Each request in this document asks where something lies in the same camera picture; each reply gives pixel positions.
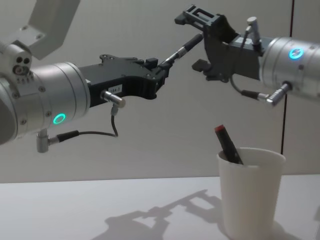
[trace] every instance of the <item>robotic arm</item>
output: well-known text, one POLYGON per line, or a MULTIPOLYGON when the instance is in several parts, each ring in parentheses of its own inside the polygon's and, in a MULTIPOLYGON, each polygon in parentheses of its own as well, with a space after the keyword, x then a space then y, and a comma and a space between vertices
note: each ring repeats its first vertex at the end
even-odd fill
POLYGON ((289 92, 320 101, 320 45, 290 37, 261 37, 256 17, 247 20, 245 34, 236 32, 221 14, 211 14, 192 5, 175 19, 191 25, 204 35, 209 62, 198 60, 192 68, 208 81, 231 82, 246 97, 277 105, 289 92), (260 80, 276 89, 271 94, 240 90, 233 74, 260 80))
POLYGON ((197 34, 167 60, 140 60, 103 54, 97 65, 77 67, 70 62, 31 68, 32 57, 42 59, 59 48, 67 35, 80 0, 37 0, 27 25, 0 39, 0 145, 26 133, 37 134, 37 150, 81 134, 49 137, 47 129, 84 116, 89 108, 111 102, 111 123, 125 106, 125 96, 157 97, 169 70, 202 39, 197 34))

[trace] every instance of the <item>red marker cap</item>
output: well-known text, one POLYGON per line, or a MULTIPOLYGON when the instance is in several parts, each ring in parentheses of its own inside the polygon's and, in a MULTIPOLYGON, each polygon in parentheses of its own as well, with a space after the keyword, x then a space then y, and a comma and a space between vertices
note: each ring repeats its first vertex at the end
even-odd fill
POLYGON ((220 125, 220 126, 217 126, 214 131, 215 132, 220 132, 221 130, 225 129, 225 126, 224 125, 220 125))

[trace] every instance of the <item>green indicator light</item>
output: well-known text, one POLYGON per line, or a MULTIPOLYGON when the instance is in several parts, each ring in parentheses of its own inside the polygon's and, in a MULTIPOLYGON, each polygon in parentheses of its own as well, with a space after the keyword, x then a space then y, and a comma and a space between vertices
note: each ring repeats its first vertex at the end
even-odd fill
POLYGON ((53 124, 61 124, 64 120, 66 120, 66 117, 67 116, 64 113, 59 113, 57 116, 54 117, 53 124))

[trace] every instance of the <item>cable connector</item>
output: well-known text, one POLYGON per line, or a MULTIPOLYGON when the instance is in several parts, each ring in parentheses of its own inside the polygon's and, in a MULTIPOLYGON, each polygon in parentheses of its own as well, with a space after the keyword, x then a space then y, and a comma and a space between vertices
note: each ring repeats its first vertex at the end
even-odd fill
POLYGON ((249 35, 252 32, 252 27, 250 25, 247 26, 245 32, 249 35))
POLYGON ((278 90, 266 99, 266 102, 275 107, 290 90, 292 90, 291 84, 284 82, 278 90))
POLYGON ((252 31, 251 31, 251 39, 252 39, 252 43, 253 45, 260 45, 261 44, 261 37, 260 37, 260 33, 259 33, 259 27, 258 27, 258 19, 255 16, 249 17, 246 21, 249 25, 249 27, 251 27, 252 31))
POLYGON ((258 91, 248 91, 248 90, 242 90, 241 95, 247 98, 261 101, 261 102, 265 102, 270 96, 269 94, 261 93, 258 91))
POLYGON ((118 114, 118 111, 119 111, 119 107, 116 104, 113 104, 111 108, 111 115, 116 116, 118 114))
POLYGON ((112 94, 111 92, 107 90, 103 90, 100 94, 100 98, 107 101, 107 102, 112 102, 114 105, 116 105, 118 108, 122 109, 126 105, 126 100, 123 98, 112 94))

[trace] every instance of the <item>cable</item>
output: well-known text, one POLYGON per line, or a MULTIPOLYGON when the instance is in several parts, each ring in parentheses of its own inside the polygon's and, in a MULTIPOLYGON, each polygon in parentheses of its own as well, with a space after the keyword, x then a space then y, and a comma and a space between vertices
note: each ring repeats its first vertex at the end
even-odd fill
POLYGON ((232 86, 238 93, 242 94, 242 90, 241 90, 239 87, 237 87, 237 85, 236 85, 235 82, 234 82, 234 77, 233 77, 232 75, 230 76, 230 83, 231 83, 231 86, 232 86))
POLYGON ((117 138, 119 136, 116 125, 115 125, 115 116, 111 116, 111 125, 112 125, 112 129, 113 129, 113 133, 108 133, 108 132, 102 132, 102 131, 80 131, 79 135, 104 135, 104 136, 110 136, 110 137, 114 137, 117 138))
POLYGON ((238 92, 240 93, 242 96, 245 96, 245 97, 248 97, 248 98, 251 98, 251 99, 255 99, 255 100, 259 100, 260 98, 265 98, 267 97, 266 94, 261 94, 260 92, 257 92, 257 91, 248 91, 248 90, 241 90, 236 84, 235 84, 235 81, 234 81, 234 78, 233 78, 233 74, 236 72, 236 65, 237 65, 237 62, 239 61, 239 58, 241 57, 241 54, 242 54, 242 51, 245 47, 245 44, 246 44, 246 40, 249 36, 249 33, 251 31, 251 26, 248 26, 245 30, 245 33, 244 33, 244 36, 243 36, 243 40, 242 40, 242 43, 241 43, 241 46, 240 46, 240 50, 239 50, 239 53, 238 53, 238 56, 234 59, 233 61, 233 65, 232 65, 232 68, 231 68, 231 75, 229 77, 229 80, 230 80, 230 83, 231 83, 231 86, 238 92))
POLYGON ((113 129, 113 133, 108 133, 108 132, 103 132, 103 131, 70 131, 62 134, 58 134, 56 137, 59 140, 58 142, 61 143, 65 140, 72 139, 75 137, 78 137, 80 135, 104 135, 104 136, 109 136, 109 137, 114 137, 117 138, 119 136, 116 124, 115 124, 115 116, 111 116, 111 125, 113 129))
POLYGON ((240 50, 239 50, 239 53, 238 53, 238 56, 234 59, 233 61, 233 65, 232 65, 232 68, 231 68, 231 75, 230 75, 230 83, 231 83, 231 86, 240 94, 242 94, 242 90, 236 86, 235 82, 234 82, 234 78, 233 78, 233 74, 235 73, 236 71, 236 65, 237 65, 237 62, 239 61, 239 58, 241 57, 241 54, 242 54, 242 51, 245 47, 245 44, 246 44, 246 40, 249 36, 249 33, 250 33, 250 29, 251 27, 248 26, 245 30, 245 33, 244 33, 244 36, 243 36, 243 40, 242 40, 242 43, 241 43, 241 46, 240 46, 240 50))

